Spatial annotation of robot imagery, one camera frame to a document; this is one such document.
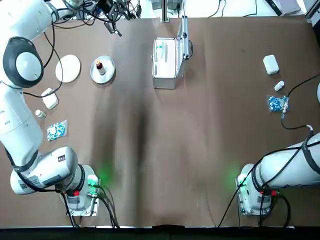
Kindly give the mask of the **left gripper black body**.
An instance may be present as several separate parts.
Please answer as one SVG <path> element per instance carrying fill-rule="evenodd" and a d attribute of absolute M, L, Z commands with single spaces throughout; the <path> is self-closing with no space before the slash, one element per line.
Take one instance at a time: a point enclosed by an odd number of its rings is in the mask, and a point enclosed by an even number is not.
<path fill-rule="evenodd" d="M 113 13 L 114 1 L 113 0 L 99 0 L 97 6 L 105 15 Z"/>

